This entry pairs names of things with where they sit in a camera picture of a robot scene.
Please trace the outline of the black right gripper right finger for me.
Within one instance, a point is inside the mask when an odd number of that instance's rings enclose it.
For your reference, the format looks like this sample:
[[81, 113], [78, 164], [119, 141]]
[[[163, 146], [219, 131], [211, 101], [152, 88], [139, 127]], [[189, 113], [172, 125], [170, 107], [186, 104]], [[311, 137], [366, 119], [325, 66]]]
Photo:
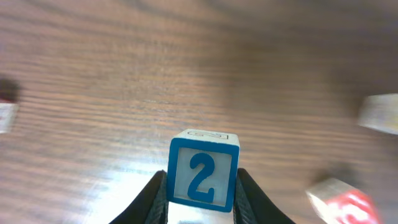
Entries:
[[243, 168], [237, 171], [233, 220], [234, 224], [295, 224]]

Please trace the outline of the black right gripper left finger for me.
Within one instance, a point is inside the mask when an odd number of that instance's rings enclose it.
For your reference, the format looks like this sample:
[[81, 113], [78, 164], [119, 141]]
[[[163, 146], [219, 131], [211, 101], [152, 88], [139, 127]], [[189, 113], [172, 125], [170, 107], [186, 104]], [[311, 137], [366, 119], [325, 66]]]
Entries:
[[167, 173], [157, 171], [129, 206], [109, 224], [167, 224]]

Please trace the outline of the blue number 2 block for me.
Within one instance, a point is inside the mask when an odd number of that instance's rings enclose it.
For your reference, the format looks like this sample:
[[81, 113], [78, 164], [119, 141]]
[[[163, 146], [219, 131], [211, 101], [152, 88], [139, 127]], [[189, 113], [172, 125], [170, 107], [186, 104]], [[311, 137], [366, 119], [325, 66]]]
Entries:
[[232, 211], [239, 153], [235, 134], [186, 129], [174, 136], [169, 148], [167, 200]]

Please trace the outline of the red letter I block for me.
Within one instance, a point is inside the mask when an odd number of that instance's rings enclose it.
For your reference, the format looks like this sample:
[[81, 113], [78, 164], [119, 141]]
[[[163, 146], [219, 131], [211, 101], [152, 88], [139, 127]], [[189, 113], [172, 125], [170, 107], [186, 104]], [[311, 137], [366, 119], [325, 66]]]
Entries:
[[327, 224], [381, 224], [370, 197], [335, 178], [306, 190], [317, 215]]

